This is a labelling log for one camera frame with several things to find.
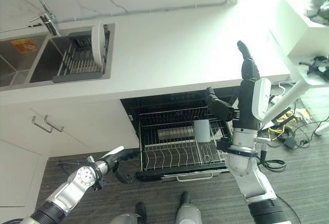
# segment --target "stainless steel sink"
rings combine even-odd
[[[0,42],[0,87],[25,83],[46,36],[44,34],[28,37],[36,48],[32,52],[19,52],[18,47],[14,45],[19,39]]]

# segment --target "cabinet door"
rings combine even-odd
[[[24,207],[39,155],[0,140],[0,207]]]
[[[38,103],[33,108],[47,114],[52,122],[90,147],[89,152],[104,152],[120,145],[139,147],[135,130],[120,100],[85,102],[83,98]]]
[[[32,118],[46,129],[43,117],[23,105],[1,106],[0,137],[6,142],[46,157],[87,153],[89,148],[66,132],[48,133],[32,124]]]

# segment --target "white cup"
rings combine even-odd
[[[210,142],[209,120],[194,120],[194,135],[198,143]]]

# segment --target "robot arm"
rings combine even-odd
[[[105,185],[103,175],[111,170],[124,183],[130,183],[130,176],[118,171],[119,160],[127,160],[138,155],[136,150],[124,150],[120,146],[105,154],[98,161],[89,156],[84,166],[72,173],[67,181],[58,187],[30,217],[22,224],[59,224],[79,203],[89,187],[95,191]]]
[[[267,110],[270,81],[260,79],[257,66],[246,45],[239,41],[237,46],[244,58],[239,109],[235,110],[220,101],[212,88],[207,89],[207,105],[212,113],[226,121],[233,119],[232,140],[222,138],[217,143],[217,149],[227,152],[225,164],[235,177],[255,223],[291,224],[286,220],[271,184],[257,164],[255,143],[262,144],[261,160],[265,160],[269,142],[265,138],[258,138],[257,134]]]

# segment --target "metal drawer handle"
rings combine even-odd
[[[37,127],[40,127],[42,130],[45,130],[48,133],[52,132],[52,127],[50,128],[50,130],[48,130],[48,129],[44,128],[43,126],[39,125],[38,123],[36,123],[35,119],[36,119],[36,116],[33,116],[33,118],[32,118],[32,124],[33,125],[36,125]]]
[[[213,176],[214,176],[214,173],[210,173],[210,176],[208,176],[208,177],[192,178],[192,179],[180,179],[179,176],[176,176],[176,179],[179,182],[187,182],[187,181],[194,181],[194,180],[211,179]]]
[[[50,125],[51,127],[55,128],[56,130],[58,130],[60,133],[64,130],[64,127],[62,126],[61,128],[58,128],[56,125],[54,125],[53,123],[51,123],[50,121],[48,121],[48,115],[45,115],[45,119],[44,119],[45,123],[47,125]]]

